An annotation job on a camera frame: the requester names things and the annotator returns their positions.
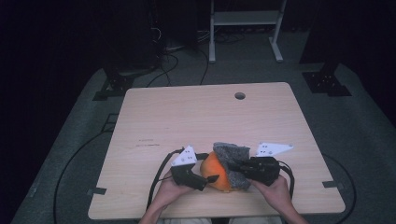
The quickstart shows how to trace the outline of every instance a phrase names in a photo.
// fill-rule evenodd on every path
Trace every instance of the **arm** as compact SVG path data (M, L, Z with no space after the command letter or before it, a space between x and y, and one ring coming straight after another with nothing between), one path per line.
M290 224L308 223L294 208L289 195L288 181L282 175L271 185L266 186L261 182L250 180L264 196L265 200Z
M182 185L177 185L175 180L171 176L171 172L168 171L161 182L160 188L157 194L152 200L151 205L148 207L145 215L142 216L140 224L154 224L157 223L163 210L176 201L181 195L193 191L192 188Z

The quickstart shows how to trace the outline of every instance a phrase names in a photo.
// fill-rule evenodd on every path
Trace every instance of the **orange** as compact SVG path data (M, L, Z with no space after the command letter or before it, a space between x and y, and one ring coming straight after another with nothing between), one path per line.
M208 178L211 175L219 175L219 178L215 183L209 183L213 188L224 192L230 192L233 190L231 188L230 181L228 180L227 173L214 151L210 152L209 156L202 161L200 171L201 176L204 178Z

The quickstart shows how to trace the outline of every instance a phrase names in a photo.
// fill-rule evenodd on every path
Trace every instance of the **wooden table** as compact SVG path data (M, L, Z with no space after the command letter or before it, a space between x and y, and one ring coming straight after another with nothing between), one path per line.
M236 99L238 92L246 98ZM332 176L289 84L258 83L128 90L97 183L106 193L93 195L89 217L141 218L166 155L187 145L196 153L210 152L215 142L250 147L251 156L260 142L293 144L293 150L276 159L293 170L293 203L298 212L345 210L338 189L323 187L322 182L332 181ZM196 174L200 164L192 169ZM254 188L224 193L206 187L182 196L163 217L276 214Z

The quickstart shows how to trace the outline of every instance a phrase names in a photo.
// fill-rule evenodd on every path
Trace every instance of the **gray fabric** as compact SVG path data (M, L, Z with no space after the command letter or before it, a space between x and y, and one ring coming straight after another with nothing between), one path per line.
M235 144L217 142L213 145L213 151L224 167L227 177L233 189L247 189L250 183L239 172L231 171L230 166L238 166L241 161L248 160L249 147L239 147Z

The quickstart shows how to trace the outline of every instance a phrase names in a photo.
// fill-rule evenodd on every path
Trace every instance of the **gray floor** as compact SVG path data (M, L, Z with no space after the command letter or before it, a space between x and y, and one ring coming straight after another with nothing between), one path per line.
M393 223L396 220L394 127L364 90L356 74L343 65L335 74L352 96L329 97L311 93L302 72L318 71L322 64L298 64L308 33L280 34L278 44L285 59L283 63L275 61L268 35L246 35L244 40L232 45L218 44L217 62L208 66L203 85L288 82L320 150L341 163L353 178L357 200L344 223ZM207 54L207 44L200 48ZM178 64L168 73L170 85L199 85L206 67L204 54L183 49L173 55L178 58ZM165 70L175 63L175 58L163 58ZM146 87L161 72L159 69L137 78L134 88ZM94 221L87 215L92 199L90 189L96 186L111 133L100 134L86 146L84 143L101 132L109 114L119 113L123 100L122 97L92 100L105 78L102 70L92 75L13 223L54 223L55 186L66 164L56 202L57 223L133 223L132 220ZM167 85L168 80L163 76L150 87ZM353 206L354 189L347 173L336 161L328 157L325 161L339 183L346 211L335 215L306 215L311 223L336 223Z

